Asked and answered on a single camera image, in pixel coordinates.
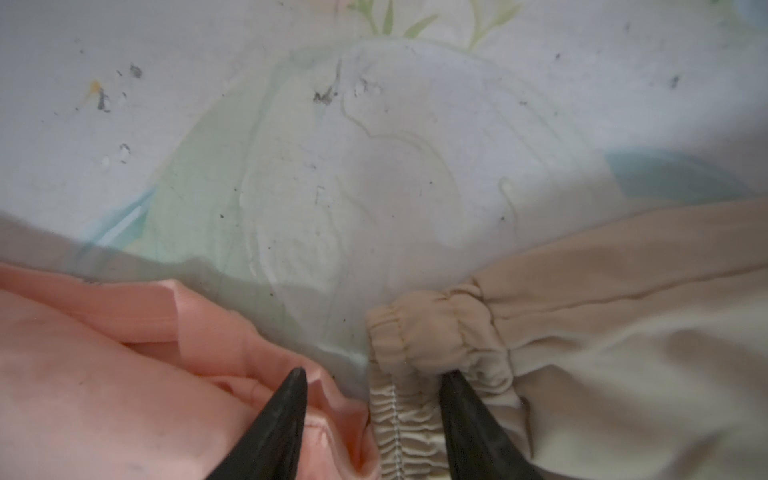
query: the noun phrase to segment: beige garment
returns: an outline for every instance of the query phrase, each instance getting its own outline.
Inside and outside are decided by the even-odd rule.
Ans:
[[[768,200],[645,214],[368,315],[383,478],[448,478],[460,369],[547,478],[768,475]]]

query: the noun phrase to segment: khaki fabric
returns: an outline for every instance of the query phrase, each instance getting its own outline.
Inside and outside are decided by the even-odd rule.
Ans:
[[[383,478],[449,478],[460,369],[545,478],[765,478],[768,200],[662,210],[367,317]]]

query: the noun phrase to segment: clothing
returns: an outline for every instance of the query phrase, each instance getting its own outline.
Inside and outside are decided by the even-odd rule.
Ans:
[[[449,478],[464,372],[545,478],[764,478],[768,199],[661,210],[367,316],[383,478]]]
[[[205,478],[297,366],[309,383],[297,478],[378,478],[365,404],[238,314],[176,281],[0,264],[0,476]]]

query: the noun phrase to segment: pink fabric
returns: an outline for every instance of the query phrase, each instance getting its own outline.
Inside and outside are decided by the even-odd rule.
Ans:
[[[379,478],[366,405],[174,280],[87,284],[0,263],[0,470],[9,480],[205,478],[294,367],[298,478]]]

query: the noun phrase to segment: black pointed object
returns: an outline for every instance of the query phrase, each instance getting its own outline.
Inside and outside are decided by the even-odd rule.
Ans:
[[[458,370],[442,376],[440,412],[453,480],[543,480]]]
[[[306,372],[293,369],[206,480],[294,480],[306,402]]]

